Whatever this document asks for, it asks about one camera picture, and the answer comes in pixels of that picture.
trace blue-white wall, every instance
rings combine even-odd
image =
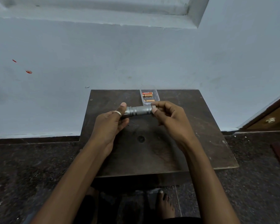
[[[0,138],[79,135],[91,89],[147,84],[242,126],[280,97],[280,0],[210,0],[193,30],[0,18]]]

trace plastic container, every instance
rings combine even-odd
[[[152,97],[143,97],[142,93],[149,93],[149,92],[153,93]],[[140,90],[140,95],[141,95],[143,105],[151,105],[151,103],[153,102],[153,101],[147,102],[145,100],[155,100],[155,101],[160,100],[157,90]]]

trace flashlight body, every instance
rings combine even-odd
[[[132,116],[142,116],[151,114],[151,110],[155,107],[155,105],[145,105],[138,107],[127,107],[127,110],[123,114],[122,118],[128,118]]]

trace hand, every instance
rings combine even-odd
[[[198,140],[182,107],[169,101],[155,101],[151,105],[157,107],[152,112],[159,124],[165,126],[182,151],[192,140]]]
[[[122,115],[127,109],[127,104],[122,102],[116,111]],[[115,136],[129,124],[129,118],[120,119],[120,115],[114,111],[103,113],[97,116],[94,123],[90,141],[95,141],[104,148],[104,153],[108,156],[113,149]]]

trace ring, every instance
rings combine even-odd
[[[117,112],[117,113],[120,115],[120,117],[121,117],[121,113],[120,113],[119,111],[114,111],[114,112]],[[114,113],[114,112],[113,112],[113,113]]]

